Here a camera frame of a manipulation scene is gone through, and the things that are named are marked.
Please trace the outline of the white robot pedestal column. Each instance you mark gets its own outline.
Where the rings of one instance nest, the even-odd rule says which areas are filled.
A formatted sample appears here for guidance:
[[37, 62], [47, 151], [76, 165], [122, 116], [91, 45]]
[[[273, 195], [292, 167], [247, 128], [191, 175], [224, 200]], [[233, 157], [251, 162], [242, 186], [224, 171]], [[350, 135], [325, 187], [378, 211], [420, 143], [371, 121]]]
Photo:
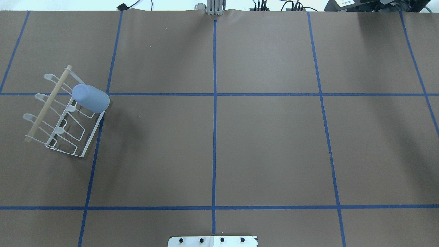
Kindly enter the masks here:
[[257, 247], [256, 236], [175, 236], [168, 247]]

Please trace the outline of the light blue plastic cup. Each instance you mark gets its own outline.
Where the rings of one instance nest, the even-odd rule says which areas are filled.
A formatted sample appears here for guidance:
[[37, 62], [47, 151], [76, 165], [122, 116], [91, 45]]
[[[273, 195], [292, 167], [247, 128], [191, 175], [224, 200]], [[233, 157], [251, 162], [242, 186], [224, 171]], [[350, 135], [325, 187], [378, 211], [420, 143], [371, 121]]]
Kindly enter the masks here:
[[100, 114], [110, 105], [107, 93], [87, 84], [78, 84], [72, 89], [73, 99], [87, 110]]

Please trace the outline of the black laptop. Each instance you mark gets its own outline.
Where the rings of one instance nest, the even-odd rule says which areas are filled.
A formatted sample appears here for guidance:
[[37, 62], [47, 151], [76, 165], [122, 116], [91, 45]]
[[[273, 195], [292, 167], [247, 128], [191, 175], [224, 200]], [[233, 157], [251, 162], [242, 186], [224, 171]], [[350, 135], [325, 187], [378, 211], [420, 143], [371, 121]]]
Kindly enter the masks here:
[[325, 12], [412, 12], [426, 11], [429, 0], [328, 0], [324, 7]]

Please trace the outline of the small black puck device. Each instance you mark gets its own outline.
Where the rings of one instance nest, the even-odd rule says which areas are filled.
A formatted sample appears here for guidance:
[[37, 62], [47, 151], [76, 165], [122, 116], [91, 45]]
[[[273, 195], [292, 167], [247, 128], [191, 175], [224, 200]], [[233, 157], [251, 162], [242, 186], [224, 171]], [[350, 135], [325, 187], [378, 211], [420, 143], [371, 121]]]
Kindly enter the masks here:
[[117, 9], [119, 10], [119, 11], [125, 11], [125, 10], [128, 10], [128, 9], [130, 9], [125, 3], [122, 3], [122, 4], [120, 4], [119, 6], [117, 6]]

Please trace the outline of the aluminium frame post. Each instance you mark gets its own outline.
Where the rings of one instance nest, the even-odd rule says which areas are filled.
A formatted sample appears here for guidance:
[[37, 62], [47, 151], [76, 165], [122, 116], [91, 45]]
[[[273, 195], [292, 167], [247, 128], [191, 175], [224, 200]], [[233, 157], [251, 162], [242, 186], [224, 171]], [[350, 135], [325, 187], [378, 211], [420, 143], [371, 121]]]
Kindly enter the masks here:
[[206, 13], [207, 15], [221, 16], [224, 14], [226, 8], [226, 0], [207, 0]]

